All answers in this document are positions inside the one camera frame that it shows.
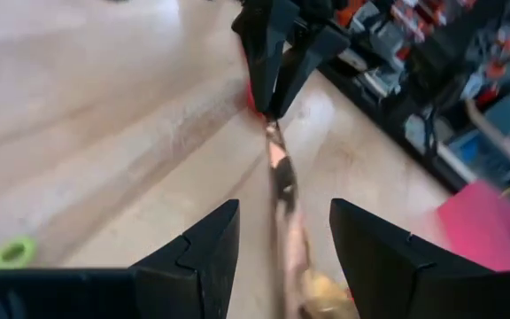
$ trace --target green object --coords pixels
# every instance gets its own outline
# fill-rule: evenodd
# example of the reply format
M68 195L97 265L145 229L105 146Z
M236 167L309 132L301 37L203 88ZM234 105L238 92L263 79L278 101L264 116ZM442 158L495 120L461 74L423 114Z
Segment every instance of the green object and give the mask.
M17 237L0 247L0 269L25 268L35 258L36 242L31 237Z

